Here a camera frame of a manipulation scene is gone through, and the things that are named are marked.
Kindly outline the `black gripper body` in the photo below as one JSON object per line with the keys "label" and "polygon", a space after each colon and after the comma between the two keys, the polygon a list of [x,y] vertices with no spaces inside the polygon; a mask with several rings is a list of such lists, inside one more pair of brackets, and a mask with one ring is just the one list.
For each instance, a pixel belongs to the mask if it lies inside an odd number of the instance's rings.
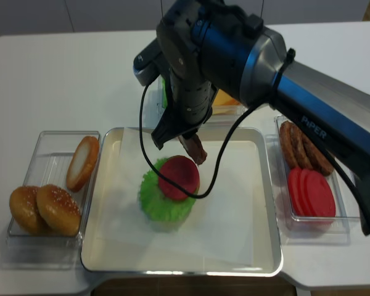
{"label": "black gripper body", "polygon": [[191,81],[180,78],[173,70],[166,82],[167,107],[185,123],[185,131],[198,129],[211,117],[212,104],[218,89],[207,80]]}

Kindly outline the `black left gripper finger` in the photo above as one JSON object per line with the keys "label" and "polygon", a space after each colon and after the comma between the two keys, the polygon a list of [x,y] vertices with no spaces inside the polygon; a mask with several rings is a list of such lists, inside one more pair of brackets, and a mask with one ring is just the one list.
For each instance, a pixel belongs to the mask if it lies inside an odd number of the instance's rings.
{"label": "black left gripper finger", "polygon": [[158,150],[164,144],[180,135],[185,131],[184,120],[174,111],[165,110],[151,136]]}

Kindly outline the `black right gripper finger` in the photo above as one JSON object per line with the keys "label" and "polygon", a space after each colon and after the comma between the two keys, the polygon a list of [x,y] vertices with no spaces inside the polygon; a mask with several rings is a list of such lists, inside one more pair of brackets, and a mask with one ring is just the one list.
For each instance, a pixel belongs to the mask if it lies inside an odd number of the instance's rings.
{"label": "black right gripper finger", "polygon": [[198,129],[192,129],[181,135],[183,142],[200,142],[200,139],[197,135]]}

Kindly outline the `black blue robot arm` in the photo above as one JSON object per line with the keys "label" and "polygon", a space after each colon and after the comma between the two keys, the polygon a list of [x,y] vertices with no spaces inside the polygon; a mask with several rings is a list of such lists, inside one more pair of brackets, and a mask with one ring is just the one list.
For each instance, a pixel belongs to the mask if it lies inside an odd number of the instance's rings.
{"label": "black blue robot arm", "polygon": [[295,60],[257,15],[222,1],[177,1],[157,26],[173,103],[155,128],[158,148],[197,129],[216,87],[246,108],[269,104],[348,167],[370,233],[370,95]]}

